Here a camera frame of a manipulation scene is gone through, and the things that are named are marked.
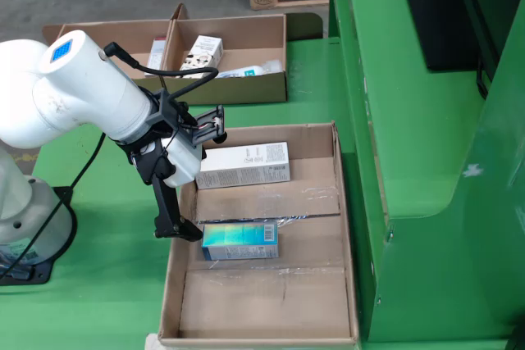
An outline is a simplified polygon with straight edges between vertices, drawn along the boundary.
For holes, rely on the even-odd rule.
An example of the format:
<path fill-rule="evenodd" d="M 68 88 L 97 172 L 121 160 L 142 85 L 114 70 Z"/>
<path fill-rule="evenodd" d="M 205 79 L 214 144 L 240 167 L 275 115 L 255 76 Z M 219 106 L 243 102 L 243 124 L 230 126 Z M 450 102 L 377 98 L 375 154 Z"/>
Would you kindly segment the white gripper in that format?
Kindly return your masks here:
<path fill-rule="evenodd" d="M 153 186 L 158 207 L 154 220 L 155 237 L 180 238 L 189 242 L 201 240 L 203 232 L 181 215 L 174 188 L 193 182 L 200 172 L 202 145 L 193 147 L 182 139 L 162 139 L 162 145 L 155 143 L 151 152 L 141 154 L 135 151 L 130 154 L 130 159 L 142 181 Z"/>

